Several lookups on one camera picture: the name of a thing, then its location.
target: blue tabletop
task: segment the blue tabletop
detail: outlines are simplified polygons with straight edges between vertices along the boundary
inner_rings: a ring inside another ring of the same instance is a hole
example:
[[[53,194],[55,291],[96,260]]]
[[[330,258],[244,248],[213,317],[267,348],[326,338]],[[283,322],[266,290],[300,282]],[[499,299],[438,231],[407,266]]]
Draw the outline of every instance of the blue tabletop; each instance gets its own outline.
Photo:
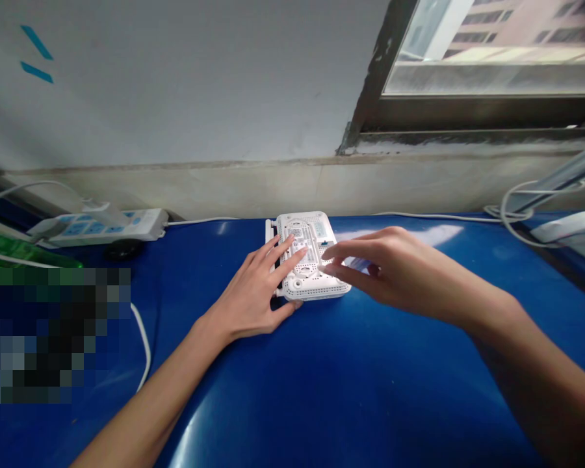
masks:
[[[396,216],[335,217],[339,240],[403,226],[524,305],[585,369],[585,294],[502,227]],[[171,227],[134,268],[132,301],[151,371],[218,298],[264,220]],[[107,266],[101,247],[73,249]],[[78,405],[0,406],[0,465],[69,464],[134,393],[144,365],[134,321],[122,359]],[[272,335],[233,343],[184,410],[157,466],[543,465],[462,331],[357,290],[308,302]]]

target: hand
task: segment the hand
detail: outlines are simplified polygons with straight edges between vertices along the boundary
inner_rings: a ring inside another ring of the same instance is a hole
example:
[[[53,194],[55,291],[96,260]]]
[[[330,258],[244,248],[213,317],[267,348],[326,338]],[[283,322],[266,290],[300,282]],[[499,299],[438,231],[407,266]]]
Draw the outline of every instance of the hand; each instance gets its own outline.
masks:
[[[227,285],[221,297],[200,319],[206,327],[225,344],[235,339],[272,333],[287,317],[302,306],[303,302],[289,302],[273,311],[270,299],[286,275],[293,270],[306,254],[307,248],[297,251],[273,273],[269,270],[294,241],[291,235],[275,247],[277,235],[255,252],[247,255],[239,271]]]
[[[347,257],[372,262],[369,275],[342,265]],[[361,289],[375,300],[475,332],[522,311],[507,292],[492,286],[402,227],[387,227],[337,243],[323,259],[325,273]]]

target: blue tape mark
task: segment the blue tape mark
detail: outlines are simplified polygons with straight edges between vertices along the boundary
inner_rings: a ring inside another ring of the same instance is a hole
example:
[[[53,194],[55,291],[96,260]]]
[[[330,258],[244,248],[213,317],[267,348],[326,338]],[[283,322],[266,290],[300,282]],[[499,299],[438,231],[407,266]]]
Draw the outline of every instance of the blue tape mark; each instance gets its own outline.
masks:
[[[48,50],[44,46],[44,43],[41,42],[41,39],[39,39],[39,36],[37,36],[37,33],[33,30],[33,28],[24,25],[20,25],[20,27],[26,33],[28,39],[31,40],[31,42],[34,44],[34,46],[37,48],[37,50],[44,59],[54,60],[54,58],[50,55],[50,52],[48,52]]]
[[[28,65],[27,63],[24,63],[24,62],[20,62],[20,63],[21,63],[22,69],[26,73],[30,73],[31,75],[34,75],[37,78],[41,78],[42,80],[47,81],[49,83],[54,83],[54,80],[52,80],[52,76],[48,75],[46,72],[41,71],[32,65]]]

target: left hand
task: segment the left hand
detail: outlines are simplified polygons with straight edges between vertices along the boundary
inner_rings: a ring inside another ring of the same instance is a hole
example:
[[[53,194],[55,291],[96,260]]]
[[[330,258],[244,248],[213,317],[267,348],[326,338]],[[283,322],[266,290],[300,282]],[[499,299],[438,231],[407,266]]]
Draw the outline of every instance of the left hand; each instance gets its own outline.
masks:
[[[221,297],[200,319],[205,322],[207,329],[223,338],[226,344],[238,338],[272,333],[303,304],[301,301],[293,301],[271,310],[273,291],[307,251],[307,248],[299,250],[271,273],[270,268],[292,245],[294,236],[291,235],[275,247],[279,239],[277,235],[247,255]]]

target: power cord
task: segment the power cord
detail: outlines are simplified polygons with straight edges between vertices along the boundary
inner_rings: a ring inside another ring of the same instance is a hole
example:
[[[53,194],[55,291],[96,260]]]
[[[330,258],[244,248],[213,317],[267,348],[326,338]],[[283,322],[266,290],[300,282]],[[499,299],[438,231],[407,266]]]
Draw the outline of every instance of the power cord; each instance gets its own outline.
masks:
[[[241,218],[232,218],[230,216],[221,216],[219,218],[206,218],[203,220],[193,220],[193,221],[171,221],[168,223],[165,223],[165,226],[181,226],[183,224],[197,224],[200,222],[206,222],[206,221],[226,221],[226,220],[238,220]]]
[[[41,185],[41,184],[60,185],[61,187],[64,187],[65,189],[68,189],[70,192],[74,193],[78,198],[82,199],[82,197],[80,197],[80,194],[78,192],[76,192],[73,188],[71,188],[68,185],[65,185],[64,183],[57,182],[57,181],[38,181],[38,182],[30,182],[30,183],[22,184],[22,185],[16,185],[15,187],[11,187],[11,188],[8,188],[8,189],[0,192],[0,199],[6,195],[9,195],[10,193],[15,192],[16,190],[24,189],[26,187],[32,187],[33,185]],[[23,259],[16,259],[13,257],[7,257],[5,255],[1,255],[1,254],[0,254],[0,260],[8,261],[10,263],[19,263],[21,265],[26,265],[28,267],[34,266],[34,267],[38,267],[38,268],[58,268],[55,265],[46,265],[45,263],[37,263],[37,262],[32,262],[32,261],[23,260]],[[143,347],[145,348],[145,371],[143,372],[143,377],[141,377],[141,382],[139,383],[138,388],[136,389],[136,391],[138,392],[139,390],[141,390],[141,387],[145,383],[145,380],[148,377],[148,374],[150,373],[149,371],[150,371],[150,365],[151,365],[151,350],[150,350],[150,346],[149,346],[150,342],[148,341],[148,336],[145,332],[145,327],[143,325],[143,320],[141,319],[141,314],[138,312],[137,307],[132,302],[130,303],[130,309],[132,310],[132,313],[135,316],[136,323],[138,325],[138,330],[139,330],[139,333],[141,334],[141,340],[143,341]]]
[[[473,221],[473,222],[483,222],[483,223],[500,223],[504,227],[507,228],[509,233],[514,236],[519,241],[533,246],[533,247],[541,247],[541,248],[560,248],[564,247],[561,244],[541,244],[539,242],[533,242],[532,240],[528,240],[522,237],[516,230],[512,227],[512,223],[518,221],[525,221],[528,220],[533,216],[535,213],[534,210],[529,209],[524,213],[509,213],[507,211],[507,202],[509,201],[511,195],[514,194],[538,194],[538,195],[559,195],[562,193],[572,193],[578,192],[585,188],[585,181],[581,181],[575,183],[569,187],[562,188],[560,190],[519,190],[525,185],[534,184],[538,181],[529,181],[518,184],[505,193],[502,197],[500,206],[498,205],[487,205],[484,207],[484,211],[489,215],[492,216],[494,219],[488,218],[471,218],[468,216],[455,216],[453,214],[413,214],[413,213],[400,213],[398,211],[386,211],[384,213],[374,213],[372,216],[383,216],[383,215],[397,215],[397,216],[406,216],[408,218],[429,218],[429,219],[451,219],[451,220],[459,220],[459,221]]]

